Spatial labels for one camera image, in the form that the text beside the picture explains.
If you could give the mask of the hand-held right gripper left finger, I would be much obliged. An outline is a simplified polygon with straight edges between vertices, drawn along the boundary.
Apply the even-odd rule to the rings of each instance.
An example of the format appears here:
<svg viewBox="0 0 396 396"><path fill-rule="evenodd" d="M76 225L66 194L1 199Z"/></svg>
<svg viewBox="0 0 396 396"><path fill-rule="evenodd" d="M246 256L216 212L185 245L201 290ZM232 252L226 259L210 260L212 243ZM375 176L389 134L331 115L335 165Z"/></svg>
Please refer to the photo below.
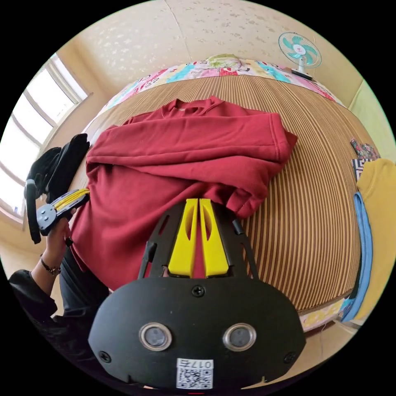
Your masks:
<svg viewBox="0 0 396 396"><path fill-rule="evenodd" d="M198 199L187 199L181 215L168 273L172 276L192 276L196 252Z"/></svg>

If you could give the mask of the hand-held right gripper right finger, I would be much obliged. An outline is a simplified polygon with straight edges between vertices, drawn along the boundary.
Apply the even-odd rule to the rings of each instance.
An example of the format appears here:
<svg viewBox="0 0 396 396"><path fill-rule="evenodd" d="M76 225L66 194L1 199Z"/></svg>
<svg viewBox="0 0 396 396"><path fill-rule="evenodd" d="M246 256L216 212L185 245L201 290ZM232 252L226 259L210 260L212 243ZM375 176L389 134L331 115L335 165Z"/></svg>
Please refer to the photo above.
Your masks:
<svg viewBox="0 0 396 396"><path fill-rule="evenodd" d="M224 276L229 265L211 200L199 199L199 209L205 277Z"/></svg>

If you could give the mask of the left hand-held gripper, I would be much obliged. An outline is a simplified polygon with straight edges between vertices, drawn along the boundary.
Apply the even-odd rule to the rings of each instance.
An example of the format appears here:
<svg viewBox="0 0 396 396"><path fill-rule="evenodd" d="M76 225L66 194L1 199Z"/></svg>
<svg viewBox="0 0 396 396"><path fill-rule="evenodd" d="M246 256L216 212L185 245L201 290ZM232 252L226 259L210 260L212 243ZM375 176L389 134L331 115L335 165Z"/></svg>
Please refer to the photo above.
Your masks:
<svg viewBox="0 0 396 396"><path fill-rule="evenodd" d="M89 189L76 189L37 209L37 223L40 235L47 236L63 217L71 220L74 211L87 203L89 198Z"/></svg>

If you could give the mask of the person's left hand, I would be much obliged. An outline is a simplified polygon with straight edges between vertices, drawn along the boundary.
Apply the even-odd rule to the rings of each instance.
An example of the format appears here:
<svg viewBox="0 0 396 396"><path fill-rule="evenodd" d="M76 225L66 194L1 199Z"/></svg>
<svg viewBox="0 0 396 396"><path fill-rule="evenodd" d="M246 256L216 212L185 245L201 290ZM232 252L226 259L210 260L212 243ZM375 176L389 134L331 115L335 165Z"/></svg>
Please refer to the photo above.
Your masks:
<svg viewBox="0 0 396 396"><path fill-rule="evenodd" d="M46 237L46 248L41 255L41 263L49 272L60 269L67 248L67 240L71 237L70 220L61 218Z"/></svg>

